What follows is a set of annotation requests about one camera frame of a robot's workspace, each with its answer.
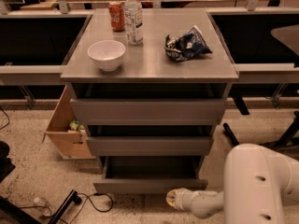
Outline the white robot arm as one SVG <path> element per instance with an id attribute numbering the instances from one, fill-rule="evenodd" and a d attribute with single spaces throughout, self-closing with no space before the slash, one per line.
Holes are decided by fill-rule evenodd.
<path id="1" fill-rule="evenodd" d="M 298 160 L 242 144 L 227 155 L 223 191 L 173 189 L 166 201 L 201 219 L 222 211 L 224 224 L 286 224 L 283 204 L 296 202 L 298 195 Z"/>

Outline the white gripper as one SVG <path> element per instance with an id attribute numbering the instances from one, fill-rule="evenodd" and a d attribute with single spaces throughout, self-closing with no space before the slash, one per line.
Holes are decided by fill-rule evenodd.
<path id="1" fill-rule="evenodd" d="M 179 211 L 191 212 L 195 207 L 195 199 L 200 196 L 199 191 L 188 189 L 173 189 L 166 194 L 166 202 Z"/>

